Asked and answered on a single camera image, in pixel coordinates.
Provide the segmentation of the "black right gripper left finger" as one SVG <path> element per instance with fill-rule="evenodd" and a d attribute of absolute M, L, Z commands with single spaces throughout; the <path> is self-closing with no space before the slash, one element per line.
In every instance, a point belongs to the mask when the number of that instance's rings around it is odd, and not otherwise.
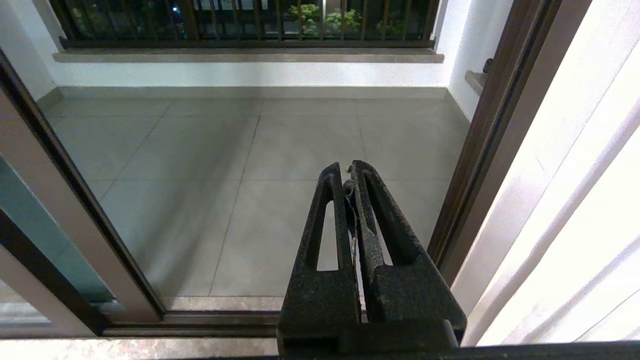
<path fill-rule="evenodd" d="M 337 269 L 318 270 L 326 208 L 333 203 Z M 279 353 L 338 353 L 361 323 L 345 191 L 338 162 L 320 172 L 279 313 Z"/>

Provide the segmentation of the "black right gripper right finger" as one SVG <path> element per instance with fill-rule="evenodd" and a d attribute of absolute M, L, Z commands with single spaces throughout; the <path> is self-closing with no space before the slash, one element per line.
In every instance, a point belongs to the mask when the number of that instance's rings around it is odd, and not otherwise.
<path fill-rule="evenodd" d="M 420 348 L 458 348 L 467 317 L 380 174 L 350 166 L 358 253 L 370 324 Z"/>

